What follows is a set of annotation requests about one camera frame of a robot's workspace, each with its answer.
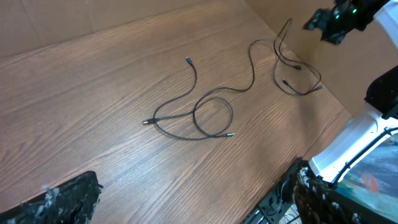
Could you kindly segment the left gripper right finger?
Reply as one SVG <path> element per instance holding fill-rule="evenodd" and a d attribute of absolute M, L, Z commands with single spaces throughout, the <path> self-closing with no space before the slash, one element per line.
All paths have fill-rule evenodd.
<path fill-rule="evenodd" d="M 392 220 L 346 198 L 311 170 L 301 167 L 294 178 L 292 193 L 300 219 L 305 224 L 388 224 Z"/>

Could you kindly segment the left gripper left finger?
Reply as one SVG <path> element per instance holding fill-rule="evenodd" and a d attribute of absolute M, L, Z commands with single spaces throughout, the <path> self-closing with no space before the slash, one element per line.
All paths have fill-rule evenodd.
<path fill-rule="evenodd" d="M 89 224 L 103 186 L 96 172 L 86 171 L 1 213 L 1 223 Z"/>

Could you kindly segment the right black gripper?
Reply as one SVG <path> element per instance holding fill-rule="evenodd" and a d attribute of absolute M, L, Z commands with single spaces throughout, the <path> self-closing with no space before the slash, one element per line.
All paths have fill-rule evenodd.
<path fill-rule="evenodd" d="M 304 30 L 320 29 L 321 40 L 339 45 L 353 29 L 364 31 L 373 21 L 372 0 L 340 0 L 330 8 L 319 8 L 303 25 Z"/>

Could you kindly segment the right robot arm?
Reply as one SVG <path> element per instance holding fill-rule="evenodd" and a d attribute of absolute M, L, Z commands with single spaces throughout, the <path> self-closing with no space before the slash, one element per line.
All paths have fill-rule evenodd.
<path fill-rule="evenodd" d="M 353 29 L 364 30 L 372 21 L 380 23 L 397 43 L 397 1 L 335 1 L 332 9 L 318 9 L 304 25 L 322 30 L 322 40 L 338 45 Z M 397 68 L 375 79 L 368 87 L 365 104 L 336 139 L 309 160 L 319 179 L 337 184 L 383 137 L 397 132 Z"/>

